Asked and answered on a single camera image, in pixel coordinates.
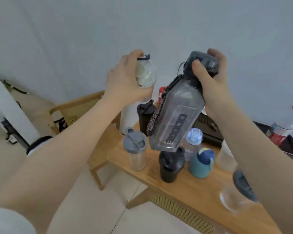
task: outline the blue lid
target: blue lid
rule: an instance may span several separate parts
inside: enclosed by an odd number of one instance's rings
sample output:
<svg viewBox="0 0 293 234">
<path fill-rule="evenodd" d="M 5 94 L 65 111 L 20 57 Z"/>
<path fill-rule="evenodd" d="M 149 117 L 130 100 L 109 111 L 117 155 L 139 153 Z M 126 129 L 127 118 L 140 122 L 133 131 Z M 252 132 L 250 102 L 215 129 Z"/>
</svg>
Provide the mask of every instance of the blue lid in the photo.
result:
<svg viewBox="0 0 293 234">
<path fill-rule="evenodd" d="M 197 153 L 196 157 L 201 163 L 209 165 L 211 163 L 211 158 L 215 160 L 215 153 L 213 150 L 205 150 L 200 154 Z"/>
<path fill-rule="evenodd" d="M 199 145 L 202 139 L 203 133 L 198 128 L 191 128 L 186 136 L 186 141 L 191 145 Z"/>
</svg>

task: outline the hand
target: hand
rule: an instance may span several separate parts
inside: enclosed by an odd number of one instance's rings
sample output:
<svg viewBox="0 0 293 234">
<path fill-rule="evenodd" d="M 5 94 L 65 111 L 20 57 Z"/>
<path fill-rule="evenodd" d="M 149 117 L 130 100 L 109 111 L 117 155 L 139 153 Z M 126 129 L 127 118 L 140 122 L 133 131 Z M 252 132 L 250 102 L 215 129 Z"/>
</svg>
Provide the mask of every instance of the hand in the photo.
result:
<svg viewBox="0 0 293 234">
<path fill-rule="evenodd" d="M 209 55 L 217 58 L 218 74 L 211 78 L 199 60 L 192 62 L 192 71 L 203 86 L 205 109 L 207 115 L 216 121 L 221 117 L 223 110 L 228 110 L 235 102 L 227 84 L 227 58 L 216 49 L 208 49 Z"/>
<path fill-rule="evenodd" d="M 109 98 L 124 108 L 152 93 L 152 87 L 142 89 L 136 80 L 137 59 L 143 55 L 143 51 L 138 49 L 122 56 L 120 62 L 107 74 L 104 98 Z"/>
</svg>

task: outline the forearm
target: forearm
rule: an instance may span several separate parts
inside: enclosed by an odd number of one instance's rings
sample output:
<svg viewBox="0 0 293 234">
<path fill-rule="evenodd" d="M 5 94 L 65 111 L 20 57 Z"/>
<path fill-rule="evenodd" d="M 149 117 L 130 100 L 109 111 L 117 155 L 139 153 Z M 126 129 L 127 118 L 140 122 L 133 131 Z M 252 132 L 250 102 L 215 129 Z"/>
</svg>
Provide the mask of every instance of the forearm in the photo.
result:
<svg viewBox="0 0 293 234">
<path fill-rule="evenodd" d="M 121 106 L 101 99 L 82 118 L 33 153 L 0 191 L 0 207 L 16 210 L 46 232 L 102 133 Z"/>
<path fill-rule="evenodd" d="M 293 160 L 234 103 L 215 121 L 261 204 L 283 233 L 293 233 Z"/>
</svg>

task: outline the bottle label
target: bottle label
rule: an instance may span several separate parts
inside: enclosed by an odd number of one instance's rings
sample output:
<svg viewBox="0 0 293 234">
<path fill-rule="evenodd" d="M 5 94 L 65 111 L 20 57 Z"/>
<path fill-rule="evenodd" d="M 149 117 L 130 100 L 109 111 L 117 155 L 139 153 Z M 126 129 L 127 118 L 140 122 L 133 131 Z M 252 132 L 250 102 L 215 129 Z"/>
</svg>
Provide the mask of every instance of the bottle label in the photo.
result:
<svg viewBox="0 0 293 234">
<path fill-rule="evenodd" d="M 284 129 L 274 123 L 266 132 L 266 136 L 275 144 L 280 145 L 282 141 L 292 132 L 292 130 Z"/>
</svg>

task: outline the right hand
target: right hand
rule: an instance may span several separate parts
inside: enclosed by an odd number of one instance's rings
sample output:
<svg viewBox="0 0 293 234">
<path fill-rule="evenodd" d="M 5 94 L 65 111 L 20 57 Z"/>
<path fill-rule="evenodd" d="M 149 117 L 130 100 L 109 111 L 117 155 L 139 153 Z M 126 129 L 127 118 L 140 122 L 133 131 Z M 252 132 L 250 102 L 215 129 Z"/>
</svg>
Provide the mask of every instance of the right hand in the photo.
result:
<svg viewBox="0 0 293 234">
<path fill-rule="evenodd" d="M 192 71 L 203 86 L 205 109 L 207 115 L 216 121 L 222 111 L 227 110 L 235 102 L 227 84 L 227 58 L 216 49 L 208 49 L 207 53 L 218 60 L 218 74 L 211 78 L 199 60 L 192 62 Z"/>
</svg>

